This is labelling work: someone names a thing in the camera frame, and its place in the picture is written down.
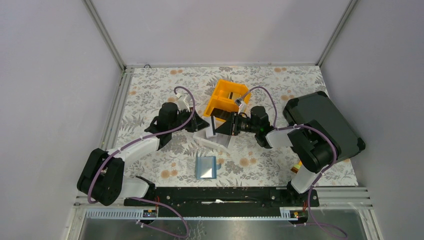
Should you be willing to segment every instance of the black case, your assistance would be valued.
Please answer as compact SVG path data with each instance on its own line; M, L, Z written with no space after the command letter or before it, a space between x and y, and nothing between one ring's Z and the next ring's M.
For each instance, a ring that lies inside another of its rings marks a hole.
M325 129L325 135L337 146L338 162L365 149L365 142L323 91L290 99L282 114L291 126L317 121Z

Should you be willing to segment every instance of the orange bin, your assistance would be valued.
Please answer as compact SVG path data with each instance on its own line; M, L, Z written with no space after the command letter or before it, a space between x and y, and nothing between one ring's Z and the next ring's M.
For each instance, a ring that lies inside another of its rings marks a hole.
M216 84L215 90L213 90L212 96L210 97L209 103L207 104L206 110L203 113L203 116L209 117L212 111L216 109L221 109L227 112L238 112L239 106L234 102L236 99L243 96L249 91L248 87L243 84L226 81L220 79ZM251 98L251 93L249 93L245 98L244 102L249 103ZM216 118L221 122L225 122L224 119Z

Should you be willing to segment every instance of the white wall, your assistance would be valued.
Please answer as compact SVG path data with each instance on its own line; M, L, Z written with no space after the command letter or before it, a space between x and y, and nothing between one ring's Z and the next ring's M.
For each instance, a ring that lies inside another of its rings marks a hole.
M1 1L0 239L57 240L119 70L80 0Z
M424 1L359 2L322 67L366 150L352 160L385 240L422 239Z
M315 63L349 0L93 0L126 64Z

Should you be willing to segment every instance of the table surface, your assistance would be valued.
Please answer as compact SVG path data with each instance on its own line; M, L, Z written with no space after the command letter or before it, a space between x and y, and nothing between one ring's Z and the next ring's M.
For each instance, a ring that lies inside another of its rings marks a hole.
M140 137L157 116L160 106L176 100L173 92L176 86L184 86L193 93L196 110L202 116L219 79L245 84L249 89L267 88L277 106L278 127L288 125L282 111L289 99L316 91L327 92L318 66L136 68L115 145L122 146ZM252 92L246 112L257 105L266 108L272 122L275 116L272 103L260 89ZM299 157L289 147L262 148L252 133L235 138L233 148L226 153L199 146L193 133L185 130L173 133L165 147L129 166L125 175L143 176L161 187L283 187L294 177L290 169L299 162ZM221 164L216 179L196 179L196 152L201 156L216 156ZM350 160L334 165L317 185L357 186Z

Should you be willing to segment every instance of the orange storage box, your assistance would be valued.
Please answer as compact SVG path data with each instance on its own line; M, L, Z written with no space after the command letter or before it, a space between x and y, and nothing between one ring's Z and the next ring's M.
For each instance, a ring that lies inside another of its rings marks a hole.
M239 106L234 102L236 99L243 96L249 91L244 84L239 84L231 81L220 79L213 90L209 103L203 113L203 116L209 117L214 109L221 109L227 112L238 112ZM249 103L251 93L245 98L244 102ZM216 117L217 120L225 122L224 119Z

